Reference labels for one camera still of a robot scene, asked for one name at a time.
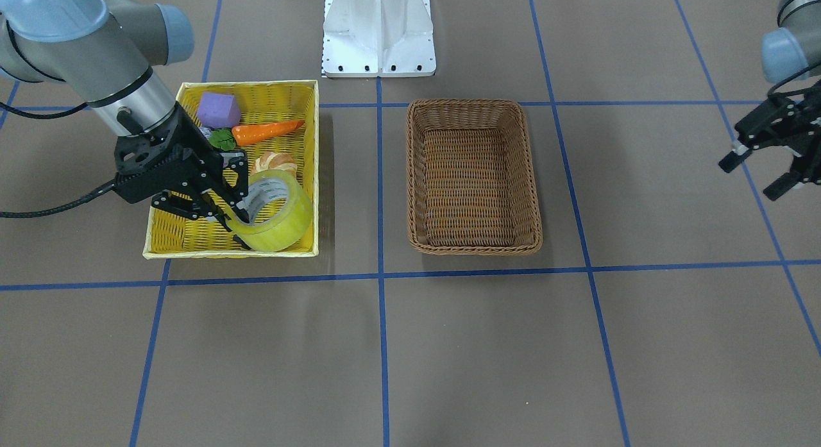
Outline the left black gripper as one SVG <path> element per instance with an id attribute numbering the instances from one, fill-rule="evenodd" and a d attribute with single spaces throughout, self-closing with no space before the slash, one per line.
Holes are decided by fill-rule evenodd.
<path id="1" fill-rule="evenodd" d="M 803 100 L 772 94 L 735 125 L 737 138 L 718 166 L 731 173 L 755 151 L 785 147 L 793 155 L 787 173 L 763 189 L 769 201 L 777 201 L 806 183 L 819 184 L 819 81 L 799 91 Z"/>

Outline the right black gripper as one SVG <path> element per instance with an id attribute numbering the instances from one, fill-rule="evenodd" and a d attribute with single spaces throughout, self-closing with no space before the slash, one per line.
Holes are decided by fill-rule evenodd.
<path id="1" fill-rule="evenodd" d="M 155 207 L 193 220 L 195 248 L 249 251 L 228 228 L 228 214 L 209 196 L 219 196 L 239 222 L 248 224 L 248 167 L 243 149 L 215 148 L 187 111 L 176 106 L 151 131 L 117 139 L 114 192 L 129 203 L 151 199 Z"/>

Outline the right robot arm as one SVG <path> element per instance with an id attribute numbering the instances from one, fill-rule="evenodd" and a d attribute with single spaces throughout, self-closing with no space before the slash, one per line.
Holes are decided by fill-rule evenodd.
<path id="1" fill-rule="evenodd" d="M 155 72 L 195 45 L 187 15 L 167 4 L 2 0 L 2 75 L 68 85 L 117 137 L 112 180 L 59 207 L 2 217 L 41 218 L 115 192 L 225 230 L 249 222 L 246 153 L 211 145 Z"/>

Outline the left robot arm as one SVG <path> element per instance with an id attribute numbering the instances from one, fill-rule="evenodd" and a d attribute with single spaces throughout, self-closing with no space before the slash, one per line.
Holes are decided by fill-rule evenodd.
<path id="1" fill-rule="evenodd" d="M 777 201 L 790 190 L 819 184 L 820 0 L 780 0 L 777 29 L 763 35 L 761 62 L 772 83 L 765 100 L 735 126 L 731 152 L 718 165 L 725 173 L 756 151 L 783 147 L 792 153 L 788 172 L 763 190 Z"/>

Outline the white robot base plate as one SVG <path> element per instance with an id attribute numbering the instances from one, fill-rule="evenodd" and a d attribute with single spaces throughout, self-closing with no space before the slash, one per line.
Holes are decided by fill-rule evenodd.
<path id="1" fill-rule="evenodd" d="M 431 0 L 323 0 L 323 4 L 323 76 L 435 74 Z"/>

